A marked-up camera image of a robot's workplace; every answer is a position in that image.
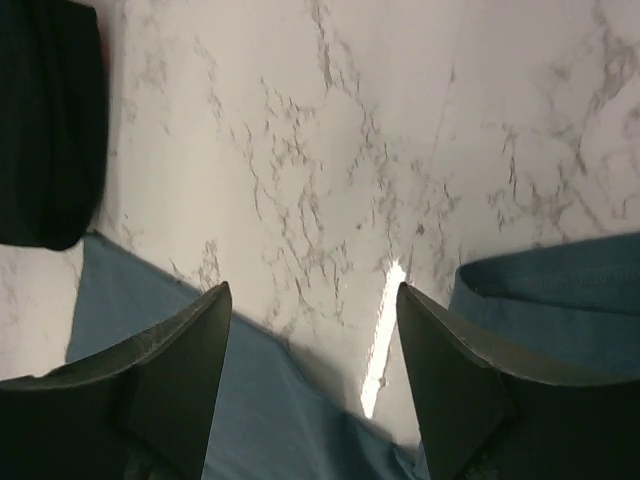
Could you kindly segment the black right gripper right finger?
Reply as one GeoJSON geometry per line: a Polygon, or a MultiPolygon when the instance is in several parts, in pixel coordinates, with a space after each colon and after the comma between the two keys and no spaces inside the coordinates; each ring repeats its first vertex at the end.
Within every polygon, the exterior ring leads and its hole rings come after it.
{"type": "Polygon", "coordinates": [[[433,479],[635,479],[639,382],[511,342],[402,284],[397,324],[433,479]]]}

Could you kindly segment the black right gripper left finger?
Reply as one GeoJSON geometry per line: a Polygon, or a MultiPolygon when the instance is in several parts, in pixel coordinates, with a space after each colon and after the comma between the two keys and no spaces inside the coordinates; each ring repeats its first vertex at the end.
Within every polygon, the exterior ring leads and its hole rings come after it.
{"type": "Polygon", "coordinates": [[[3,381],[2,478],[201,478],[231,319],[221,283],[106,350],[3,381]]]}

